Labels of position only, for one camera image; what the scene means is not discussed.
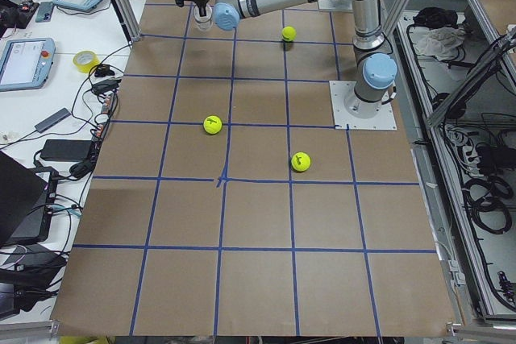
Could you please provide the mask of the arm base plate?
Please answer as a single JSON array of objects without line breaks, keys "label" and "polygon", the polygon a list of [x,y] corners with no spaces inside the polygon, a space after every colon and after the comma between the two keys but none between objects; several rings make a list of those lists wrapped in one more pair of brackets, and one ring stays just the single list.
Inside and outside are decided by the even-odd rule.
[{"label": "arm base plate", "polygon": [[391,103],[363,102],[355,94],[355,81],[330,81],[334,127],[338,130],[395,131]]},{"label": "arm base plate", "polygon": [[353,12],[352,0],[318,0],[318,8],[327,12]]}]

